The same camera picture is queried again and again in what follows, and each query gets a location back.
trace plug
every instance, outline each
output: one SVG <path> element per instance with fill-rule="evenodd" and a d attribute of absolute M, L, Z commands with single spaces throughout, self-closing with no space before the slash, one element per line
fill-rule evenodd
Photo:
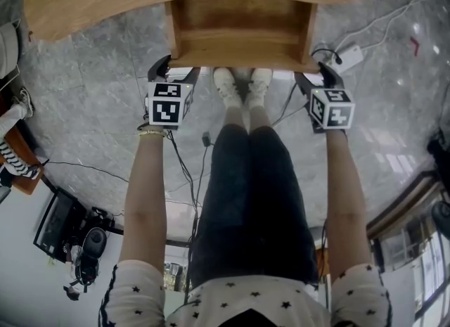
<path fill-rule="evenodd" d="M 204 147 L 211 146 L 211 135 L 208 131 L 203 132 L 202 142 L 203 142 Z"/>

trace wrist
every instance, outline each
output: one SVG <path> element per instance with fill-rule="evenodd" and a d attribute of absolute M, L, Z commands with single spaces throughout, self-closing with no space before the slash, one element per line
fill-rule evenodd
<path fill-rule="evenodd" d="M 152 124 L 147 124 L 146 126 L 142 127 L 142 131 L 162 132 L 162 131 L 164 131 L 164 128 L 162 126 L 155 126 L 155 125 L 152 125 Z"/>
<path fill-rule="evenodd" d="M 326 132 L 327 143 L 332 146 L 348 147 L 347 135 L 341 129 L 331 129 Z"/>

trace power adapter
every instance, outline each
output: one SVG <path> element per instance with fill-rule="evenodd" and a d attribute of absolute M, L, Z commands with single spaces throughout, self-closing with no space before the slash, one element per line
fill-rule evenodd
<path fill-rule="evenodd" d="M 351 44 L 347 48 L 339 50 L 338 53 L 339 58 L 335 58 L 333 55 L 325 62 L 325 64 L 328 67 L 331 67 L 339 75 L 362 62 L 364 59 L 362 50 L 357 44 Z"/>
<path fill-rule="evenodd" d="M 212 145 L 212 143 L 211 143 L 211 135 L 210 135 L 209 132 L 203 132 L 202 142 L 203 142 L 204 147 L 209 147 L 209 146 Z"/>

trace striped cloth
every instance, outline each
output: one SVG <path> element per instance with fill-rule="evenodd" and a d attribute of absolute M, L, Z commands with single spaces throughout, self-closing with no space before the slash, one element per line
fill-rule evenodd
<path fill-rule="evenodd" d="M 31 179 L 36 179 L 39 175 L 40 169 L 22 161 L 5 141 L 0 142 L 0 153 L 5 158 L 6 163 L 14 167 L 17 175 Z"/>

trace white shoe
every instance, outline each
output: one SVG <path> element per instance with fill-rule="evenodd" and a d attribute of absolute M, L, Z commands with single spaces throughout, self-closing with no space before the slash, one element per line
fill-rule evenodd
<path fill-rule="evenodd" d="M 31 101 L 30 93 L 28 93 L 25 87 L 22 87 L 20 89 L 20 104 L 22 104 L 23 106 L 25 106 L 25 108 L 27 108 L 27 114 L 25 118 L 33 117 L 34 114 L 33 102 Z"/>
<path fill-rule="evenodd" d="M 236 88 L 236 80 L 228 68 L 214 70 L 214 84 L 224 101 L 225 107 L 242 107 L 242 99 Z"/>
<path fill-rule="evenodd" d="M 268 68 L 256 68 L 248 84 L 247 105 L 251 110 L 254 107 L 264 107 L 264 96 L 272 81 L 272 70 Z"/>

